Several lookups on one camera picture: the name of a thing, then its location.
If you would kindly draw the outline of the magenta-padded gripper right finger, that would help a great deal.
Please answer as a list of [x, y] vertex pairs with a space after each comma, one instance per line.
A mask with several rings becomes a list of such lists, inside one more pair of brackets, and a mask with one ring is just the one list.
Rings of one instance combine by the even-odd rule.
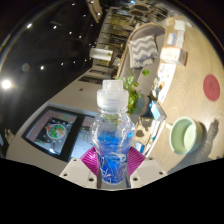
[[167, 175], [152, 157], [145, 157], [131, 147], [127, 157], [127, 171], [131, 188], [140, 188]]

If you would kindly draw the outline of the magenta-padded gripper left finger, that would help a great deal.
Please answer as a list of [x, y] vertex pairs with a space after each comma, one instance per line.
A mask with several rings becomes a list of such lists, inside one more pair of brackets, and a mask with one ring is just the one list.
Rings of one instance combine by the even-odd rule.
[[98, 188], [99, 161], [94, 147], [80, 158], [73, 158], [61, 172], [60, 177], [78, 186]]

